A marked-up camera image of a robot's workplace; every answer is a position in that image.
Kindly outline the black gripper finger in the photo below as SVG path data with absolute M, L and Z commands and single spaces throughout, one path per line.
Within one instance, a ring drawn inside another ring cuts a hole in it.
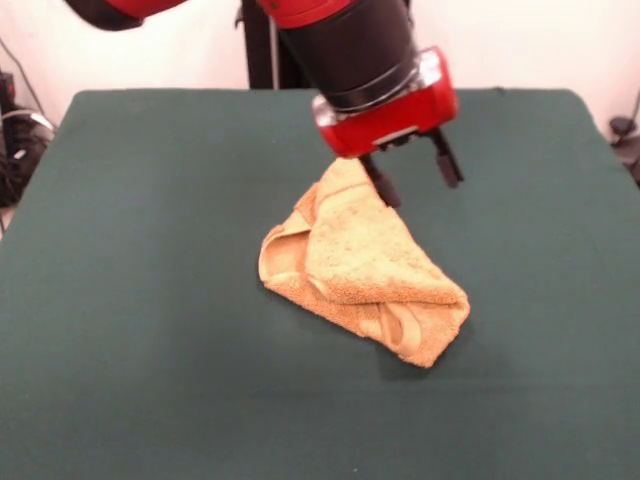
M 401 199 L 394 188 L 391 179 L 375 163 L 370 154 L 360 157 L 360 164 L 372 182 L 380 199 L 391 208 L 398 208 Z
M 456 188 L 464 181 L 464 176 L 443 130 L 434 129 L 430 138 L 436 148 L 436 161 L 445 183 L 449 188 Z

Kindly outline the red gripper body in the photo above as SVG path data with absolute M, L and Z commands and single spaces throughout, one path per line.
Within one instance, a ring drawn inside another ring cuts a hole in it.
M 416 76 L 398 95 L 358 113 L 340 113 L 317 96 L 317 127 L 330 149 L 357 158 L 428 134 L 453 120 L 458 99 L 443 51 L 432 46 L 417 55 Z

